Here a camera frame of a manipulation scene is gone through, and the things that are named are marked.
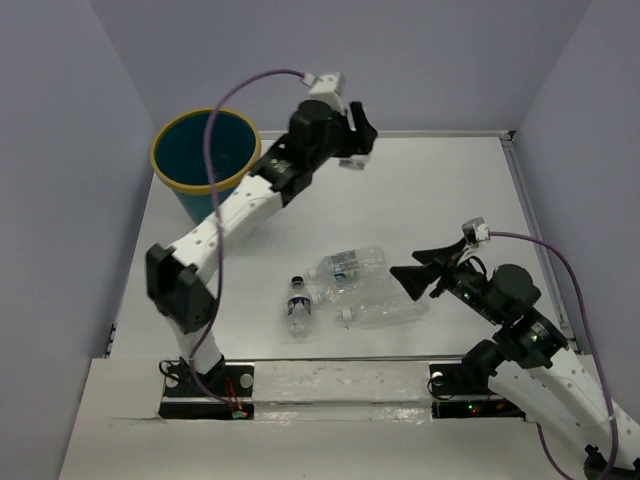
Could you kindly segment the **clear wide-mouth plastic jar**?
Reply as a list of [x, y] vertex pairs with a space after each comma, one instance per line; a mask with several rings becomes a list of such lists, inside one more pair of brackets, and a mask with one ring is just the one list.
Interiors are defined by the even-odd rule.
[[367, 155], [353, 155], [350, 157], [343, 157], [339, 159], [339, 166], [341, 168], [353, 170], [353, 171], [362, 171], [366, 168], [366, 166], [370, 163], [371, 156]]

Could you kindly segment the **clear bottle green white label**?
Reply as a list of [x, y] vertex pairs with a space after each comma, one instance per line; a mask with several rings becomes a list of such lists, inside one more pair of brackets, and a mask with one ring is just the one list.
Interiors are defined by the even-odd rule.
[[323, 257], [304, 275], [311, 281], [349, 282], [380, 275], [386, 268], [385, 252], [381, 247], [346, 250]]

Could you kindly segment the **small bottle black cap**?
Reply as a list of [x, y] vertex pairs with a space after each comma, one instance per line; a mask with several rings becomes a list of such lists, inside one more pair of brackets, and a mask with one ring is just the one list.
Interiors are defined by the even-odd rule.
[[312, 297], [301, 276], [291, 278], [285, 324], [295, 339], [307, 338], [313, 330]]

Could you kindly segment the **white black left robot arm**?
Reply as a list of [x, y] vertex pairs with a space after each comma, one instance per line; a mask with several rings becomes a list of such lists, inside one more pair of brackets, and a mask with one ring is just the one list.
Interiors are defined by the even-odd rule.
[[352, 159], [372, 151], [377, 130], [359, 102], [341, 113], [321, 100], [306, 100], [292, 114], [288, 131], [267, 150], [259, 139], [229, 136], [248, 153], [246, 168], [232, 180], [233, 192], [191, 233], [164, 248], [155, 244], [145, 257], [148, 297], [167, 317], [180, 345], [186, 381], [210, 395], [222, 381], [225, 359], [211, 332], [219, 295], [208, 283], [223, 276], [225, 248], [286, 207], [331, 158]]

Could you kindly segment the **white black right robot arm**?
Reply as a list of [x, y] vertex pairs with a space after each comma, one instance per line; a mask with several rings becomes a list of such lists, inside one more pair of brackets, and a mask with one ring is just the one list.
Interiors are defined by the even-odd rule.
[[473, 244], [413, 252], [415, 266], [391, 275], [412, 300], [448, 292], [497, 326], [439, 379], [448, 395], [459, 387], [491, 391], [532, 417], [540, 429], [585, 454], [588, 479], [639, 476], [639, 425], [595, 380], [561, 330], [535, 307], [541, 292], [521, 266], [502, 264], [492, 274], [470, 263]]

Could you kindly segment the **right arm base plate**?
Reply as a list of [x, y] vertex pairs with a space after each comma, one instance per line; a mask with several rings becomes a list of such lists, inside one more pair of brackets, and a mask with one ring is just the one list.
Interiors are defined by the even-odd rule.
[[488, 388], [487, 376], [476, 378], [462, 363], [430, 364], [426, 387], [436, 420], [526, 418], [514, 403]]

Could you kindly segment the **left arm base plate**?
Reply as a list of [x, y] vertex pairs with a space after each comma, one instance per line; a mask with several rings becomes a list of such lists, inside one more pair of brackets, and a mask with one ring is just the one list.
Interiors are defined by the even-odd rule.
[[162, 360], [163, 387], [158, 416], [166, 420], [252, 420], [255, 364], [228, 361], [194, 379], [183, 360]]

